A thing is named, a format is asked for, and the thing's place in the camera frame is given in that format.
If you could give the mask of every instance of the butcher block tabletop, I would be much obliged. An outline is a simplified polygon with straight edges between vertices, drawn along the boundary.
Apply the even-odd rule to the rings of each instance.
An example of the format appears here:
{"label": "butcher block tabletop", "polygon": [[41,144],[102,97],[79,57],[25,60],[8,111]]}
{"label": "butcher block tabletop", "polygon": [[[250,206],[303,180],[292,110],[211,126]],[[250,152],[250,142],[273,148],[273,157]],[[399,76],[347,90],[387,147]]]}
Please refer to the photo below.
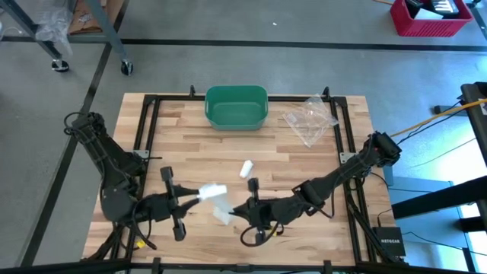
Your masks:
{"label": "butcher block tabletop", "polygon": [[[131,151],[137,131],[145,94],[125,94],[113,138],[122,148]],[[373,132],[367,102],[362,96],[348,96],[349,114],[357,150],[362,149],[368,134]],[[228,200],[238,206],[249,198],[247,181],[239,177],[245,160],[254,163],[252,177],[259,178],[261,199],[292,195],[291,189],[305,180],[323,177],[339,166],[333,128],[329,128],[311,148],[306,147],[282,118],[282,114],[300,106],[297,102],[269,102],[269,115],[260,130],[246,132],[215,131],[204,114],[203,101],[165,100],[161,102],[152,157],[149,162],[144,195],[166,192],[161,167],[171,166],[173,181],[181,186],[198,189],[207,183],[224,183]],[[152,107],[145,123],[146,140]],[[342,111],[338,109],[342,141],[348,151]],[[383,175],[381,169],[374,172]],[[384,182],[376,176],[367,177],[364,193],[371,225],[377,215],[391,208]],[[143,247],[134,251],[133,262],[150,263],[160,257],[164,263],[323,265],[331,260],[334,266],[355,265],[349,223],[342,186],[335,191],[336,215],[332,219],[317,213],[302,215],[285,226],[284,234],[272,237],[261,247],[245,247],[240,234],[249,226],[242,218],[229,225],[213,216],[213,205],[204,201],[190,209],[183,222],[186,238],[176,242],[171,219],[152,223],[150,240],[157,250]],[[326,201],[331,212],[331,199]],[[380,216],[382,225],[394,226],[391,211]],[[142,233],[148,223],[139,224]],[[358,226],[362,258],[367,259],[364,234]],[[100,208],[94,208],[83,257],[90,256],[112,231]],[[253,241],[249,233],[247,241]]]}

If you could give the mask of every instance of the red bin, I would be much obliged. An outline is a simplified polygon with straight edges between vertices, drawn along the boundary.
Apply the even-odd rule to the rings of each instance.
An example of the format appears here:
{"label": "red bin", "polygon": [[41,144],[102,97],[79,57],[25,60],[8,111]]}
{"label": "red bin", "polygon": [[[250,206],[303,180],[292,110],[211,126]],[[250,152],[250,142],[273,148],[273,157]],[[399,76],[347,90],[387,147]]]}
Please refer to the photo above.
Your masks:
{"label": "red bin", "polygon": [[463,0],[454,0],[460,16],[457,19],[412,19],[405,0],[396,0],[390,8],[397,34],[404,37],[452,37],[473,17]]}

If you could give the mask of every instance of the green plastic bin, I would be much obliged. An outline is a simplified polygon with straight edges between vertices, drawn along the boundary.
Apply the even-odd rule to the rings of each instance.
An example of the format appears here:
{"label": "green plastic bin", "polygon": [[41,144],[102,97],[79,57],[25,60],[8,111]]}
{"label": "green plastic bin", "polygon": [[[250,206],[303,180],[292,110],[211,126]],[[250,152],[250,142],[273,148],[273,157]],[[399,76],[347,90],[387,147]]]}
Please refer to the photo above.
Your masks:
{"label": "green plastic bin", "polygon": [[205,97],[206,118],[216,130],[258,130],[267,117],[267,91],[259,86],[217,86]]}

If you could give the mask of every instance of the concrete floor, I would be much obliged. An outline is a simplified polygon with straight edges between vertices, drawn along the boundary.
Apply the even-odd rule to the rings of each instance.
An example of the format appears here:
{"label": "concrete floor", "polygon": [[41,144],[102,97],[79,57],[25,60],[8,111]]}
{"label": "concrete floor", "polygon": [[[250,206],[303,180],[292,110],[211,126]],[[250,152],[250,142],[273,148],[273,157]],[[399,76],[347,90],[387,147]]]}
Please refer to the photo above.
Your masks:
{"label": "concrete floor", "polygon": [[[468,23],[453,38],[399,37],[388,8],[359,0],[305,4],[295,0],[153,0],[143,5],[132,1],[119,33],[125,38],[487,44],[476,22]],[[0,15],[0,21],[14,25],[7,14]],[[338,27],[332,24],[337,21],[342,22]],[[0,219],[8,220],[0,225],[4,245],[0,268],[18,264],[65,147],[62,118],[81,107],[103,45],[74,44],[72,48],[74,55],[68,59],[72,70],[58,74],[49,70],[48,55],[35,43],[0,43],[0,109],[4,110],[0,154],[7,155],[0,163]],[[365,95],[374,128],[396,132],[429,118],[430,108],[436,104],[454,104],[461,84],[484,81],[487,74],[487,55],[483,53],[218,46],[126,49],[134,62],[133,76],[121,75],[119,60],[111,54],[91,107],[103,114],[109,132],[114,130],[124,93],[187,93],[191,84],[201,93],[220,84],[257,84],[270,94],[314,94],[330,86],[332,95]],[[472,136],[466,118],[454,117],[435,126],[404,142],[405,152],[394,166],[394,175],[461,182],[469,179],[465,169],[485,174],[481,158],[467,161],[462,157],[470,151],[479,155],[475,143],[468,151],[459,149],[455,157],[411,168]],[[462,167],[462,172],[450,168],[440,173],[444,159],[451,167]],[[79,259],[98,183],[93,164],[78,147],[37,264]],[[411,264],[464,267],[438,264],[432,250],[427,244],[409,245]]]}

